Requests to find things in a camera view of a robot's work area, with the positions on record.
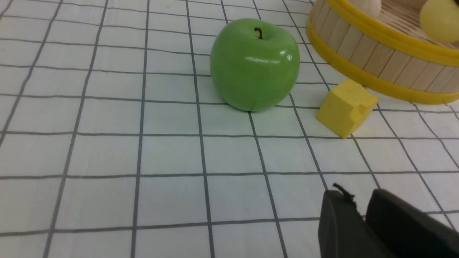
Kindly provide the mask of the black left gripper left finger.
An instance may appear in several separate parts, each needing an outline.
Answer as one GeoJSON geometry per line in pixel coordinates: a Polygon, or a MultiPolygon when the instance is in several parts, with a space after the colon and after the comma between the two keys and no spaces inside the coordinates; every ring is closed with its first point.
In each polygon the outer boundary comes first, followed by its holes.
{"type": "Polygon", "coordinates": [[[354,195],[337,183],[323,193],[318,241],[322,258],[393,258],[358,212],[354,195]]]}

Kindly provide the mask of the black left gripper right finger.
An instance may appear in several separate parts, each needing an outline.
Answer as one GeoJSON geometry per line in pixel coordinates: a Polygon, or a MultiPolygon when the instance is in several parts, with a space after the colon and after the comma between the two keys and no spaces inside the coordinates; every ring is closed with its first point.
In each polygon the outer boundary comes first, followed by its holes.
{"type": "Polygon", "coordinates": [[[397,258],[457,258],[459,235],[383,189],[370,198],[366,224],[397,258]]]}

